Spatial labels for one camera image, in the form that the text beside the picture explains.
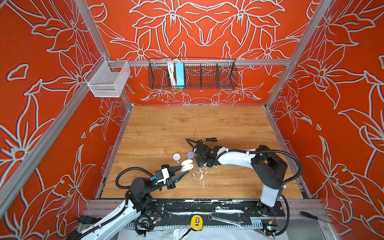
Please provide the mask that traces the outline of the light blue box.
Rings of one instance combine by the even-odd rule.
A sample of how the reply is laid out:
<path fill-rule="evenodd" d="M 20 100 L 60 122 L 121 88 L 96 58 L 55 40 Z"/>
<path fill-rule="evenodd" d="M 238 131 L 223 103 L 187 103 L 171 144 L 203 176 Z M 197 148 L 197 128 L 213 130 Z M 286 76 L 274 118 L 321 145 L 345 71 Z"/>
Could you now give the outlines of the light blue box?
<path fill-rule="evenodd" d="M 184 63 L 176 62 L 175 63 L 176 70 L 176 83 L 177 87 L 183 89 L 185 87 L 185 73 L 184 73 Z"/>

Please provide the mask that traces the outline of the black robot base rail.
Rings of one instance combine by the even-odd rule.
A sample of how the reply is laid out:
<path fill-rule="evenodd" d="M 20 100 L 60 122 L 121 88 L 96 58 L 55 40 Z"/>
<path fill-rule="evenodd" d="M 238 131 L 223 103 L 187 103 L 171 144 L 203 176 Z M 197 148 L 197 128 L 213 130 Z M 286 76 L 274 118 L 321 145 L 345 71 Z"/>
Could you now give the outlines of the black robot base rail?
<path fill-rule="evenodd" d="M 154 199 L 149 216 L 156 227 L 186 227 L 191 218 L 199 215 L 206 228 L 239 228 L 237 226 L 208 219 L 208 215 L 232 221 L 243 221 L 244 229 L 261 230 L 265 227 L 278 227 L 278 219 L 286 219 L 281 202 L 272 209 L 261 208 L 257 200 L 198 200 L 198 199 Z"/>

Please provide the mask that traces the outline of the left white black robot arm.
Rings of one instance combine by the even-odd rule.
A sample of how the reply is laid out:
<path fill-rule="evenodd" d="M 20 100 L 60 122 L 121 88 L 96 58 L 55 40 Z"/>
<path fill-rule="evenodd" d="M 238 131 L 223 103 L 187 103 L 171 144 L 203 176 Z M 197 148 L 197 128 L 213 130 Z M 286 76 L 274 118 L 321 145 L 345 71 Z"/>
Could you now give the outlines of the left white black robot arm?
<path fill-rule="evenodd" d="M 149 216 L 153 209 L 152 192 L 161 191 L 166 187 L 168 190 L 176 188 L 178 183 L 187 173 L 188 167 L 193 165 L 171 167 L 162 165 L 155 174 L 140 168 L 130 167 L 118 174 L 115 184 L 119 189 L 126 190 L 124 200 L 108 215 L 99 219 L 87 229 L 79 232 L 73 230 L 67 240 L 109 240 L 125 226 L 132 223 L 136 231 L 153 231 L 154 220 Z M 137 177 L 131 185 L 123 186 L 119 183 L 120 178 L 130 171 L 140 171 L 148 175 L 147 178 Z"/>

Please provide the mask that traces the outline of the white earbuds charging case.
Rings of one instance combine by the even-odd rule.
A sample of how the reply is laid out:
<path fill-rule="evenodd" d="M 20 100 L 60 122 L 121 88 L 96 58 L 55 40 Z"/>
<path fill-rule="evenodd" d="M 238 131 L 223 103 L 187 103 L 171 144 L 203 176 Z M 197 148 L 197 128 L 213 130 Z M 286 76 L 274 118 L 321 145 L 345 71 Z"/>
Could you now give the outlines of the white earbuds charging case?
<path fill-rule="evenodd" d="M 181 168 L 182 172 L 190 171 L 193 168 L 194 168 L 194 161 L 193 160 L 188 159 L 188 160 L 185 160 L 182 162 L 182 168 Z"/>

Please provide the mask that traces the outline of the yellow black handled screwdriver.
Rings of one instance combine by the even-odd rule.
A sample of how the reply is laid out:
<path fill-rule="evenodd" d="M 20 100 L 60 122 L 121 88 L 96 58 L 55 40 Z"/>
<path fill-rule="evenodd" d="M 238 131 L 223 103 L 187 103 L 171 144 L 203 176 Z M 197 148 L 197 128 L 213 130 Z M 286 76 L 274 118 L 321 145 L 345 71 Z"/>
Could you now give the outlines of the yellow black handled screwdriver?
<path fill-rule="evenodd" d="M 201 139 L 201 141 L 206 141 L 206 142 L 218 142 L 219 138 L 205 138 Z"/>

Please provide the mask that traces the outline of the purple round puck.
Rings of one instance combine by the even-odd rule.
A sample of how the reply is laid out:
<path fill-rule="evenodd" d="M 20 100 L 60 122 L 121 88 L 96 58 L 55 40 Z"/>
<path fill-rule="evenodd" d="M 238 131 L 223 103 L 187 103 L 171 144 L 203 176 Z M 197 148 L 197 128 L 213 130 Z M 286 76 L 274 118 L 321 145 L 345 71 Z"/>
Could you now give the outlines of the purple round puck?
<path fill-rule="evenodd" d="M 188 153 L 187 153 L 187 157 L 188 157 L 188 159 L 194 159 L 194 157 L 195 157 L 195 153 L 193 152 L 193 151 L 189 151 Z"/>

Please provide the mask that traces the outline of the yellow tape measure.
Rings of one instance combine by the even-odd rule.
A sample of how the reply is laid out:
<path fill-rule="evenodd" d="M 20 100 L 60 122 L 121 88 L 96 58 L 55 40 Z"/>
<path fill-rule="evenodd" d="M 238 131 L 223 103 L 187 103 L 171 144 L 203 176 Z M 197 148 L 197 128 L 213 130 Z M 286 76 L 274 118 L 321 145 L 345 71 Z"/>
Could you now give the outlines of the yellow tape measure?
<path fill-rule="evenodd" d="M 192 216 L 190 228 L 194 231 L 201 231 L 203 229 L 203 218 L 199 215 Z"/>

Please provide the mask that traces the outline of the clear mesh wall basket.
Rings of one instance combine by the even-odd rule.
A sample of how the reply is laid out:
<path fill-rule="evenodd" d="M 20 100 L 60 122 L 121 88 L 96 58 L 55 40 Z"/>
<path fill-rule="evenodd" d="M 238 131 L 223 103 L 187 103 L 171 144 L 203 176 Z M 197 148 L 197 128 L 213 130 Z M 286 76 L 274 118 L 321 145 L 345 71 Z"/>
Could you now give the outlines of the clear mesh wall basket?
<path fill-rule="evenodd" d="M 101 55 L 85 76 L 85 82 L 97 98 L 118 98 L 130 75 L 128 61 L 109 61 Z"/>

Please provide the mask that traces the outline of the green handled screwdriver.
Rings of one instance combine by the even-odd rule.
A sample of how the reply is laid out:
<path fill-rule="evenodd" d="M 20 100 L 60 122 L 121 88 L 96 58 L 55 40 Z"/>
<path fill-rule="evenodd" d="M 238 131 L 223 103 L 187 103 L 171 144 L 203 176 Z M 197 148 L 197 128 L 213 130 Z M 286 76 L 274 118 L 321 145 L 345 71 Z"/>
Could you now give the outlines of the green handled screwdriver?
<path fill-rule="evenodd" d="M 78 222 L 83 225 L 93 225 L 99 222 L 102 218 L 94 218 L 94 217 L 81 217 L 78 219 Z"/>

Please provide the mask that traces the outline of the silver wrench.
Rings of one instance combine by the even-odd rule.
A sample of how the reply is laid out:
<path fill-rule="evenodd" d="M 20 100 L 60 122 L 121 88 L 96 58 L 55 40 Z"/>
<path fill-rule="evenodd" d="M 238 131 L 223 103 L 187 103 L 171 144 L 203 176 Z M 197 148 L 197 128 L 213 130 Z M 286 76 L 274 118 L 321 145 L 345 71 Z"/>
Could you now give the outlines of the silver wrench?
<path fill-rule="evenodd" d="M 226 224 L 229 224 L 229 225 L 233 225 L 233 226 L 237 226 L 241 229 L 244 228 L 243 226 L 243 221 L 232 221 L 232 220 L 226 220 L 226 219 L 223 219 L 223 218 L 219 218 L 219 217 L 215 217 L 213 215 L 208 215 L 208 219 L 209 220 L 213 220 L 213 221 L 218 221 L 218 222 L 221 222 L 221 223 L 226 223 Z"/>

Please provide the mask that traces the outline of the white round puck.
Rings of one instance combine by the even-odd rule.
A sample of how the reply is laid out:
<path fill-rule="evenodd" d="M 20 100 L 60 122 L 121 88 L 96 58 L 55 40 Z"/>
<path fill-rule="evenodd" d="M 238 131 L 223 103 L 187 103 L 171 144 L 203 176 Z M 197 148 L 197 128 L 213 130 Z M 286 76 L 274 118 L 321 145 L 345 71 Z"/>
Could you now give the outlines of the white round puck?
<path fill-rule="evenodd" d="M 174 161 L 180 161 L 181 160 L 181 155 L 179 153 L 175 153 L 173 154 L 173 160 Z"/>

